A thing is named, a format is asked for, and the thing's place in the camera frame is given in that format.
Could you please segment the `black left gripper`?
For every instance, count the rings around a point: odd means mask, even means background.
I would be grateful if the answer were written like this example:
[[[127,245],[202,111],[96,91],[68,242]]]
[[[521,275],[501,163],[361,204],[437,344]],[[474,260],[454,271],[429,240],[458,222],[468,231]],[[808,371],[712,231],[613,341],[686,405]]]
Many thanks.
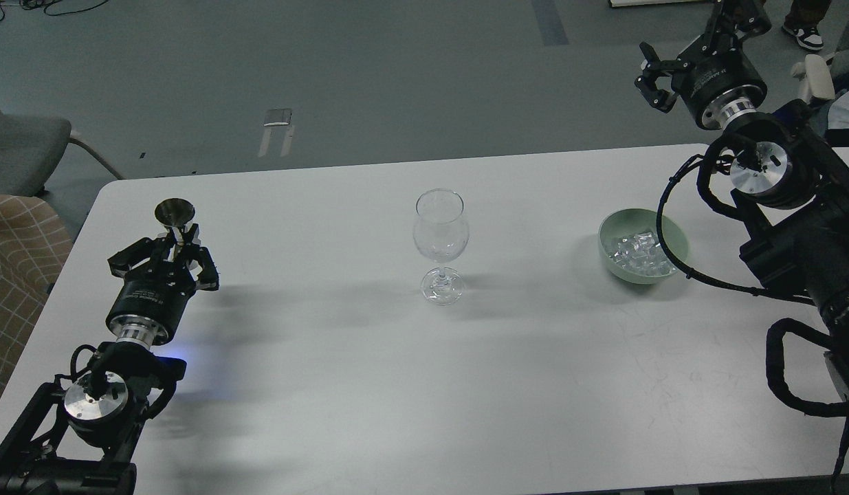
[[[138,239],[107,259],[111,274],[123,280],[106,319],[116,340],[142,346],[167,344],[173,341],[196,289],[219,289],[216,263],[199,234],[198,223],[191,223],[181,233],[180,260],[185,267],[168,260],[174,247],[174,238],[169,236]],[[199,271],[192,278],[194,267]]]

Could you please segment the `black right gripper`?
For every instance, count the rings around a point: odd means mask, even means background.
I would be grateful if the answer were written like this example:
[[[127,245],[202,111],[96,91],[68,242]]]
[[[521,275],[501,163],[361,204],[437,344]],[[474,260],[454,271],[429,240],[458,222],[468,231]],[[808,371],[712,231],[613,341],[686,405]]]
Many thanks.
[[[644,60],[635,87],[663,113],[679,95],[699,128],[716,131],[723,100],[745,97],[759,107],[766,98],[766,83],[742,53],[742,42],[772,26],[763,1],[714,1],[704,34],[675,59],[662,60],[648,42],[639,44]],[[658,79],[673,75],[676,93],[658,87]]]

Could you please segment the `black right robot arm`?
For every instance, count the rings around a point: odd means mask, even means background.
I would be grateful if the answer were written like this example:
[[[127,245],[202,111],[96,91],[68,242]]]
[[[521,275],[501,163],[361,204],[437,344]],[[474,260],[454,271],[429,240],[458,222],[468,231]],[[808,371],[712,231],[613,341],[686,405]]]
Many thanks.
[[[669,112],[682,98],[696,124],[720,131],[701,155],[673,175],[659,200],[654,231],[663,251],[688,278],[722,289],[817,308],[826,333],[791,318],[767,330],[764,372],[774,397],[811,417],[842,417],[844,430],[830,475],[835,492],[849,449],[849,166],[817,134],[810,118],[835,97],[829,63],[816,54],[792,69],[797,98],[774,113],[758,107],[767,86],[742,44],[766,34],[771,22],[760,1],[716,1],[703,34],[678,56],[662,60],[642,43],[636,87],[651,107]],[[680,260],[663,233],[673,188],[696,172],[698,195],[724,217],[745,225],[750,239],[740,259],[760,285],[711,278]],[[796,397],[785,379],[784,338],[794,334],[824,349],[839,402]]]

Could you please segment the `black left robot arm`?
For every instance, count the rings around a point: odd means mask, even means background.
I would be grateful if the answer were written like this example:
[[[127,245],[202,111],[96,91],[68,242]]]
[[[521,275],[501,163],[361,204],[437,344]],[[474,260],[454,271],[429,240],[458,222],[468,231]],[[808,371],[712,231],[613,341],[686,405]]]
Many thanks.
[[[0,444],[0,494],[131,494],[133,454],[146,423],[167,407],[186,374],[182,358],[157,356],[188,301],[216,291],[216,264],[191,220],[139,239],[109,260],[123,286],[106,324],[115,339],[41,384]]]

